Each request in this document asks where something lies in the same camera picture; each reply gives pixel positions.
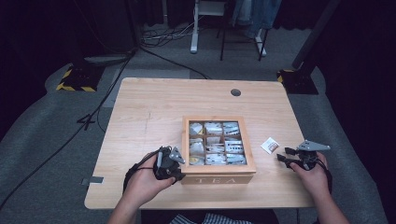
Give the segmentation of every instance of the power cord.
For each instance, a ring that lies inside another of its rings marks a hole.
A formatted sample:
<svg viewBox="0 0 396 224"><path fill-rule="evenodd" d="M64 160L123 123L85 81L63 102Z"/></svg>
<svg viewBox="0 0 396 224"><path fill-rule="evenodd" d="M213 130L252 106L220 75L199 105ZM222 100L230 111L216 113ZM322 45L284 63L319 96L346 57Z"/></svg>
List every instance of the power cord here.
<svg viewBox="0 0 396 224"><path fill-rule="evenodd" d="M145 161L148 161L154 155L158 154L158 152L160 152L160 150L161 149L157 149L155 151L150 152L148 155L146 155L142 159L142 161L136 163L131 169L128 170L128 172L125 174L125 178L124 178L124 181L123 181L122 193L125 191L126 187L128 186L128 181L131 179L132 175L134 175L134 173L136 173L136 171L139 170L139 166L141 166L143 163L145 163Z"/></svg>
<svg viewBox="0 0 396 224"><path fill-rule="evenodd" d="M192 30L192 26L194 25L193 23L190 23L188 26L185 28L178 28L178 29L173 29L172 32L168 33L169 29L166 29L162 34L157 33L157 30L147 30L143 33L143 37L141 38L141 46L145 48L156 48L156 47L162 47L166 45L167 43L171 42L172 40L179 40L183 38L186 35L192 35L190 33L190 30ZM149 41L156 40L157 43L149 43Z"/></svg>
<svg viewBox="0 0 396 224"><path fill-rule="evenodd" d="M329 187L329 192L332 193L332 173L330 173L329 169L327 169L326 165L320 159L316 160L316 163L323 168L324 173L327 177L327 185Z"/></svg>
<svg viewBox="0 0 396 224"><path fill-rule="evenodd" d="M137 50L138 50L138 48L134 48L134 49L132 49L132 52L136 52ZM111 65L124 63L126 60L128 60L129 54L122 54L121 56L120 55L103 55L103 56L84 58L84 60L87 61L90 65L92 65L94 67L108 67ZM100 58L108 58L108 57L115 57L116 59L106 60L106 61L96 61L95 60L95 58L100 59Z"/></svg>
<svg viewBox="0 0 396 224"><path fill-rule="evenodd" d="M296 209L296 213L297 213L297 224L300 224L300 209L299 208Z"/></svg>
<svg viewBox="0 0 396 224"><path fill-rule="evenodd" d="M167 61L167 62L169 62L169 63L173 63L173 64L175 64L175 65L178 65L178 66L187 68L187 69L189 69L189 70L191 70L191 71L193 71L193 72L196 72L196 73L198 73L199 75L201 75L204 79L212 79L210 76L207 76L207 75L205 75L204 73L199 72L199 71L197 71L197 70L195 70L195 69L193 69L193 68L190 68L190 67L188 67L188 66L186 66L186 65L184 65L184 64L177 63L177 62L172 61L172 60L170 60L170 59L166 59L166 58L164 58L163 56L158 55L158 54L156 54L156 53L154 53L154 52L151 52L151 51L149 51L149 50L147 50L147 49L144 49L144 48L142 48L142 47L140 47L140 49L142 49L143 51L145 51L145 52L148 53L148 54L151 54L151 55L153 55L153 56L155 56L155 57L158 57L158 58L160 58L160 59L163 59L163 60L165 60L165 61Z"/></svg>
<svg viewBox="0 0 396 224"><path fill-rule="evenodd" d="M99 104L99 106L97 106L93 112L91 114L88 115L88 119L86 119L86 121L72 134L72 136L61 146L59 147L54 153L52 153L46 160L44 160L40 165L38 165L33 172L31 172L28 176L26 176L9 194L8 196L2 201L1 205L0 205L0 211L3 210L3 207L6 205L7 201L9 200L9 198L18 190L18 188L20 188L30 177L32 177L32 175L34 175L38 170L40 170L47 162L49 162L52 158L54 158L59 152L61 152L75 137L76 135L84 128L86 127L89 123L90 120L92 118L92 116L98 112L101 108L101 106L103 105L103 103L105 102L105 100L107 99L108 95L111 93L111 91L114 89L115 84L117 83L118 79L120 78L120 74L122 73L122 71L124 70L125 66L128 64L128 62L132 59L134 55L131 54L129 55L128 59L124 62L124 64L122 65L120 72L116 78L116 80L110 85L106 96L104 97L104 99L102 99L101 103Z"/></svg>

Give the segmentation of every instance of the table hole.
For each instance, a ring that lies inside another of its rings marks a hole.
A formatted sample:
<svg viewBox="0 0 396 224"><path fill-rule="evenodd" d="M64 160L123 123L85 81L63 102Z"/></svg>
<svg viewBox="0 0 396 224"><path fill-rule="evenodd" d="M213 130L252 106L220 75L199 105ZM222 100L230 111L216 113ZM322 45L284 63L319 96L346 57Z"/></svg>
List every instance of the table hole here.
<svg viewBox="0 0 396 224"><path fill-rule="evenodd" d="M241 95L241 91L238 89L232 89L231 90L231 95L233 96L240 96Z"/></svg>

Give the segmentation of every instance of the wooden box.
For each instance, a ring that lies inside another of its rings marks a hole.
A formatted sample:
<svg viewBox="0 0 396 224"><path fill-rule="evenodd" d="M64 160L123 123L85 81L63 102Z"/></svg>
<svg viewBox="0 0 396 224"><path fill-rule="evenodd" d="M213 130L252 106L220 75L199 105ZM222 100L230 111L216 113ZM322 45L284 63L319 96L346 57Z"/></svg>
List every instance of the wooden box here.
<svg viewBox="0 0 396 224"><path fill-rule="evenodd" d="M243 117L183 117L181 184L247 184L256 173Z"/></svg>

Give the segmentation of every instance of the person's right hand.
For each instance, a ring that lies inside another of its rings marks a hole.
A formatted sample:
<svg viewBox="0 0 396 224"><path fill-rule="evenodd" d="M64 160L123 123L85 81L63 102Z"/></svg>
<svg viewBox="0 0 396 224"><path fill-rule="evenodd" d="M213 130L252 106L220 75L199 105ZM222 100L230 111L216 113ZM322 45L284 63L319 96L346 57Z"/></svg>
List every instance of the person's right hand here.
<svg viewBox="0 0 396 224"><path fill-rule="evenodd" d="M138 207L151 201L160 191L169 188L175 182L174 177L157 180L152 170L157 156L152 156L140 165L139 168L146 169L137 170L128 181L123 197L129 197Z"/></svg>
<svg viewBox="0 0 396 224"><path fill-rule="evenodd" d="M324 155L319 152L317 153L318 158L323 161L327 167L327 161ZM312 170L306 171L298 164L292 162L290 167L302 179L304 187L314 198L330 195L327 176L321 166L316 165Z"/></svg>

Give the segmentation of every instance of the black cable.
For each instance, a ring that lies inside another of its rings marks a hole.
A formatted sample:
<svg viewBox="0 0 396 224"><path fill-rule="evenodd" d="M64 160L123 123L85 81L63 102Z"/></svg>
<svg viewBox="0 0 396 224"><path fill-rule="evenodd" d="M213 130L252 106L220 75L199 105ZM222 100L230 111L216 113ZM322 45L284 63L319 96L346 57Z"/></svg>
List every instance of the black cable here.
<svg viewBox="0 0 396 224"><path fill-rule="evenodd" d="M81 131L81 129L89 122L88 120L85 121L84 124L82 124L75 133L60 147L58 150L56 150L52 155L50 155L46 160L44 160L39 166L37 166L32 173L30 173L28 176L26 176L18 185L15 187L9 194L8 196L3 200L3 202L0 205L0 211L3 209L4 205L8 201L8 199L17 191L17 189L22 186L32 175L34 175L41 167L43 167L48 161L50 161L54 156L56 156L59 152L62 151L72 140L73 138Z"/></svg>
<svg viewBox="0 0 396 224"><path fill-rule="evenodd" d="M3 209L3 207L6 205L7 201L9 198L15 193L15 191L18 190L32 175L34 175L38 170L40 170L47 162L49 162L53 157L55 157L59 152L61 152L75 137L76 135L84 128L88 123L90 122L92 116L100 110L100 107L103 105L105 100L107 99L108 95L111 93L111 91L114 89L115 84L117 83L118 79L120 78L120 74L124 70L125 66L128 64L128 62L132 59L134 55L130 55L128 59L125 61L125 63L122 65L120 72L116 78L116 80L110 85L110 88L108 89L106 96L104 99L101 101L99 106L95 108L95 110L89 114L89 117L86 119L86 121L72 134L72 136L61 146L59 147L54 153L52 153L46 160L44 160L40 165L38 165L33 172L31 172L28 176L26 176L18 185L15 187L9 194L8 196L2 201L0 205L0 211Z"/></svg>
<svg viewBox="0 0 396 224"><path fill-rule="evenodd" d="M128 170L128 172L125 174L124 180L123 180L123 184L122 184L122 193L126 190L126 187L128 186L128 182L131 179L131 177L134 175L134 173L139 170L139 166L141 166L143 163L145 163L145 161L147 161L148 159L150 159L151 157L153 157L154 155L156 155L158 152L160 152L161 148L150 152L148 155L146 155L142 161L135 163L134 166Z"/></svg>
<svg viewBox="0 0 396 224"><path fill-rule="evenodd" d="M165 60L165 61L167 61L167 62L169 62L169 63L173 63L173 64L176 64L176 65L178 65L178 66L181 66L181 67L190 69L191 71L196 72L196 73L198 73L199 75L201 75L204 79L212 79L211 77L209 77L209 76L203 74L202 72L199 72L199 71L197 71L197 70L195 70L195 69L193 69L193 68L190 68L190 67L188 67L188 66L186 66L186 65L184 65L184 64L177 63L177 62L175 62L175 61L166 59L166 58L164 58L163 56L160 56L160 55L158 55L158 54L156 54L156 53L154 53L154 52L151 52L151 51L149 51L149 50L147 50L147 49L144 49L144 48L142 48L142 47L140 47L140 48L141 48L143 51L145 51L146 53L151 54L151 55L154 55L155 57L161 58L161 59L163 59L163 60Z"/></svg>
<svg viewBox="0 0 396 224"><path fill-rule="evenodd" d="M138 170L153 170L153 169L154 169L153 167L141 167L141 168L137 168L136 171L138 171Z"/></svg>
<svg viewBox="0 0 396 224"><path fill-rule="evenodd" d="M100 125L100 122L99 122L99 113L100 113L100 109L98 110L98 112L96 114L96 121L98 122L98 126L102 130L102 132L105 133L106 130L104 128L102 128L102 125Z"/></svg>
<svg viewBox="0 0 396 224"><path fill-rule="evenodd" d="M300 209L297 208L296 212L297 212L297 224L300 224Z"/></svg>
<svg viewBox="0 0 396 224"><path fill-rule="evenodd" d="M192 33L189 33L189 31L192 29L191 24L185 28L179 28L179 29L173 29L172 32L168 32L169 29L166 29L162 34L157 34L155 30L148 30L145 33L143 33L143 38L140 43L141 46L145 48L157 48L157 47L162 47L168 44L169 42L173 40L179 40L186 35L192 35Z"/></svg>
<svg viewBox="0 0 396 224"><path fill-rule="evenodd" d="M320 159L317 159L316 163L319 164L321 166L321 168L323 168L323 171L324 171L324 173L326 174L326 177L327 177L327 185L328 185L328 188L329 188L329 192L332 193L332 173L330 173L330 170L327 169L327 167L324 164L324 162L321 161Z"/></svg>
<svg viewBox="0 0 396 224"><path fill-rule="evenodd" d="M128 60L128 54L125 54L122 58L120 59L114 59L111 61L105 61L105 62L88 62L89 64L95 66L95 67L108 67L111 65L119 64L119 63L124 63L126 60Z"/></svg>

